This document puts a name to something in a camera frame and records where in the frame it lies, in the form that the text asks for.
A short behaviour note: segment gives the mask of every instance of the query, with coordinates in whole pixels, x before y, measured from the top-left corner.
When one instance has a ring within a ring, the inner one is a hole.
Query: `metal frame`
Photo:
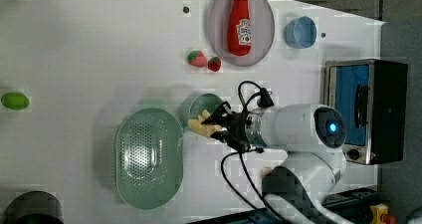
[[[328,61],[325,63],[325,81],[324,81],[324,94],[323,101],[327,106],[335,108],[335,87],[336,87],[336,68],[335,67],[345,67],[345,66],[359,66],[359,65],[368,65],[369,66],[369,91],[368,91],[368,107],[367,107],[367,125],[366,125],[366,138],[365,146],[357,146],[353,144],[345,143],[342,148],[343,152],[347,153],[352,149],[356,149],[360,158],[357,160],[352,160],[348,155],[346,155],[346,160],[350,162],[356,162],[361,164],[369,165],[371,164],[371,150],[372,150],[372,109],[373,109],[373,81],[374,81],[374,59],[367,60],[355,60],[347,62],[337,62],[337,61]]]

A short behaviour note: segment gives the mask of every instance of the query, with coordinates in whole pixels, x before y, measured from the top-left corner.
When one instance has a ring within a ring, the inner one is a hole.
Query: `yellow object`
[[[384,204],[379,204],[376,206],[370,206],[370,209],[373,214],[373,219],[370,224],[386,224],[385,222],[381,221],[381,217],[384,214],[388,214],[388,207]]]
[[[211,135],[216,132],[216,131],[221,131],[221,126],[220,125],[211,125],[211,124],[202,124],[202,122],[207,119],[208,117],[210,117],[210,113],[208,112],[208,110],[204,110],[202,112],[202,115],[198,116],[198,119],[190,119],[188,122],[188,126],[189,128],[202,136],[205,137],[211,137]]]

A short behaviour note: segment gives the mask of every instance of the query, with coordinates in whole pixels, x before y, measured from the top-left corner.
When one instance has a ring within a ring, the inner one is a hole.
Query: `toaster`
[[[346,160],[403,159],[407,65],[375,59],[325,63],[324,103],[346,125]]]

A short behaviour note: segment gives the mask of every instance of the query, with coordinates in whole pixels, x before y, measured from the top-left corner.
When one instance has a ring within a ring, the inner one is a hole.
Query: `blue display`
[[[354,100],[358,85],[368,86],[369,66],[336,68],[335,109],[344,119],[347,137],[345,143],[365,146],[366,127],[355,126]]]

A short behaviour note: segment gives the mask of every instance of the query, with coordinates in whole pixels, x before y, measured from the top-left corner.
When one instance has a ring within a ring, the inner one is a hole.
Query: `green colander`
[[[169,201],[183,179],[182,128],[161,109],[134,113],[115,141],[116,185],[121,198],[138,209]]]

